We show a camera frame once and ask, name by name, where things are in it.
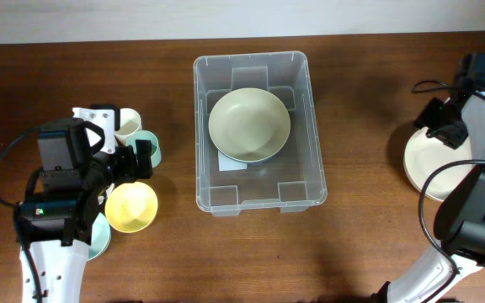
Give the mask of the cream deep bowl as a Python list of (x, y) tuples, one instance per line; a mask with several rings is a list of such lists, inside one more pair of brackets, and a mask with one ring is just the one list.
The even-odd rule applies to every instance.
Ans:
[(208, 131), (218, 151), (278, 148), (290, 136), (290, 115), (272, 93), (259, 88), (239, 88), (213, 106)]

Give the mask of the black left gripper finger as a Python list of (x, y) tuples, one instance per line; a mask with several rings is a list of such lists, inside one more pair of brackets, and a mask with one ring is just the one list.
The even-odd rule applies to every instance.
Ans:
[(147, 179), (153, 175), (151, 165), (151, 151), (152, 146), (149, 141), (136, 142), (136, 177), (139, 179)]
[(120, 129), (121, 113), (119, 107), (114, 104), (92, 104), (90, 109), (101, 110), (112, 114), (114, 117), (115, 130)]

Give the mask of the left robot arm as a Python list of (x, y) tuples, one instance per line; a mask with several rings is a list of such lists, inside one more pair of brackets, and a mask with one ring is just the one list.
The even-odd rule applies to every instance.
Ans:
[(37, 129), (41, 166), (13, 208), (24, 302), (77, 302), (99, 196), (111, 184), (152, 176), (152, 145), (117, 146), (120, 127), (120, 108), (95, 104), (83, 117)]

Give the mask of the cream cup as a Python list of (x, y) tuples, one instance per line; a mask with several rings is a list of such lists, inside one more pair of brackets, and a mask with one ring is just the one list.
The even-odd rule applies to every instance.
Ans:
[(140, 114), (131, 108), (120, 110), (120, 128), (115, 132), (115, 138), (125, 145), (128, 139), (137, 131), (142, 130)]

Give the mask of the cream plate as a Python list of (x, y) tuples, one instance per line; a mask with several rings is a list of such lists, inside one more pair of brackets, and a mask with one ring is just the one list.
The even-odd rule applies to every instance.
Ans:
[[(472, 158), (470, 138), (457, 149), (446, 146), (436, 138), (426, 136), (428, 128), (417, 130), (408, 140), (404, 151), (403, 166), (411, 184), (420, 191), (428, 176), (450, 162)], [(429, 184), (425, 195), (443, 202), (460, 184), (473, 166), (451, 167), (438, 174)]]

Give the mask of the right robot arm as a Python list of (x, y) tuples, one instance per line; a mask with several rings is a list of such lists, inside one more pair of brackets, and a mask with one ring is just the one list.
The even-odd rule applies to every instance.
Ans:
[(430, 246), (373, 294), (373, 302), (442, 302), (485, 268), (485, 54), (464, 56), (452, 84), (424, 80), (412, 91), (450, 95), (432, 98), (413, 122), (420, 142), (440, 147), (416, 163), (433, 170), (418, 186), (418, 220)]

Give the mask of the mint green cup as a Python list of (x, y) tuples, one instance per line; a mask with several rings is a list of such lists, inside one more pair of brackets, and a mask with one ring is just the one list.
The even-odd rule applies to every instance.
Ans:
[(132, 146), (136, 150), (137, 141), (149, 141), (152, 146), (151, 151), (151, 165), (153, 168), (157, 167), (162, 161), (162, 152), (159, 146), (159, 140), (155, 134), (148, 130), (139, 130), (131, 135), (126, 142), (127, 146)]

